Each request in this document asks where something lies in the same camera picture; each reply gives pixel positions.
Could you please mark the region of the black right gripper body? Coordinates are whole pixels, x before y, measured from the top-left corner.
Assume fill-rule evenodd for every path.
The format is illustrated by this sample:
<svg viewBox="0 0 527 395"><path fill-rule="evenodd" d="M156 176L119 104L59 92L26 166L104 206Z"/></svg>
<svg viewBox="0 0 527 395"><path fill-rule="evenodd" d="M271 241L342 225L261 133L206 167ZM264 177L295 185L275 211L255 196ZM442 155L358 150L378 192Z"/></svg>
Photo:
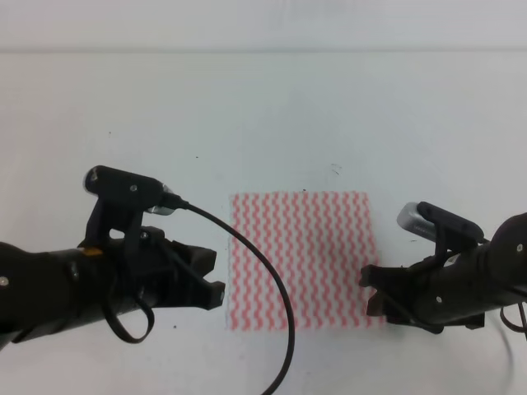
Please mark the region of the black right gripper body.
<svg viewBox="0 0 527 395"><path fill-rule="evenodd" d="M494 309L494 280L488 268L490 243L456 255L451 263L433 257L400 267L394 276L394 321L440 333L448 326L481 328Z"/></svg>

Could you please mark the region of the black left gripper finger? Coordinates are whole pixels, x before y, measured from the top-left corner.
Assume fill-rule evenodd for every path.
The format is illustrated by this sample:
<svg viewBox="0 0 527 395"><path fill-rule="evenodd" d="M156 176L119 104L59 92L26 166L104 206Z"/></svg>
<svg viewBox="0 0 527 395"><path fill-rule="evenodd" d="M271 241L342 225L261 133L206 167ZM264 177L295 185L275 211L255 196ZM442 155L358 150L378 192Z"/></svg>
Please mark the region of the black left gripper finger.
<svg viewBox="0 0 527 395"><path fill-rule="evenodd" d="M223 305L225 289L226 284L220 281L191 278L185 283L181 305L198 309L219 308Z"/></svg>
<svg viewBox="0 0 527 395"><path fill-rule="evenodd" d="M214 270L217 259L216 251L183 244L181 253L186 263L201 277L205 277Z"/></svg>

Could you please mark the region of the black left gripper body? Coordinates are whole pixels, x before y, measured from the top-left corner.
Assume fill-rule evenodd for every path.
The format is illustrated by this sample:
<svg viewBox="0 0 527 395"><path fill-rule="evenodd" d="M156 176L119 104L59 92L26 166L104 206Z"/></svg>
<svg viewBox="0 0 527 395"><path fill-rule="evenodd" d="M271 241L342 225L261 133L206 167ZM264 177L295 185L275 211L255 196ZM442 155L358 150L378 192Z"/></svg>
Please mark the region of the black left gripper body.
<svg viewBox="0 0 527 395"><path fill-rule="evenodd" d="M98 301L105 317L134 310L194 305L194 247L169 240L157 228L142 229L129 244L106 235L98 248L108 258L109 275L98 280Z"/></svg>

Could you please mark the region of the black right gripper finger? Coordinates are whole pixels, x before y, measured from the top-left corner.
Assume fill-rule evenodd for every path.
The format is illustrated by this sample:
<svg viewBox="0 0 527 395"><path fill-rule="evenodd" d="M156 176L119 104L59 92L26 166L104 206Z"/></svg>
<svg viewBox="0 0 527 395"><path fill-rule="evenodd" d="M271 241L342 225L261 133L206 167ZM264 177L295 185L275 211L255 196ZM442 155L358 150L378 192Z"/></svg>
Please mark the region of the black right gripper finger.
<svg viewBox="0 0 527 395"><path fill-rule="evenodd" d="M372 318L383 318L387 323L396 323L398 311L384 293L376 290L367 302L366 315Z"/></svg>
<svg viewBox="0 0 527 395"><path fill-rule="evenodd" d="M380 267L366 265L360 270L359 286L390 287L396 286L406 279L404 267Z"/></svg>

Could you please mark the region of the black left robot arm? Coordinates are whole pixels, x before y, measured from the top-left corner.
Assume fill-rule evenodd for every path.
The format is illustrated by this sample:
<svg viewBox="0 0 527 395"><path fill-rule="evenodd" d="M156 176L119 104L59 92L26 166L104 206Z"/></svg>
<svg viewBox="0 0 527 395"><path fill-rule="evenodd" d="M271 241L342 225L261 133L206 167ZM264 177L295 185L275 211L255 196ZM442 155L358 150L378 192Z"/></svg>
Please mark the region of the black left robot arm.
<svg viewBox="0 0 527 395"><path fill-rule="evenodd" d="M122 341L138 344L119 321L142 311L152 330L155 309L211 310L223 303L225 285L205 276L217 254L166 239L144 227L134 258L124 239L103 246L29 253L1 245L1 345L54 335L105 321Z"/></svg>

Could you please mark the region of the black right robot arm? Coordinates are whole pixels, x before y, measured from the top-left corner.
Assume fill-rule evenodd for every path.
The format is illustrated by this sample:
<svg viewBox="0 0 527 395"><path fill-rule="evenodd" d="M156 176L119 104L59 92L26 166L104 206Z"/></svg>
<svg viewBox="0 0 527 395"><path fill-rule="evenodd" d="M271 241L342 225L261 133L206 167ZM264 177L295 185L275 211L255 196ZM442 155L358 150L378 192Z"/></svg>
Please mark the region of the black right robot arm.
<svg viewBox="0 0 527 395"><path fill-rule="evenodd" d="M457 249L448 246L454 240ZM434 334L481 328L486 313L526 301L526 216L509 218L483 243L441 230L432 256L409 267L367 265L359 285L374 291L369 317Z"/></svg>

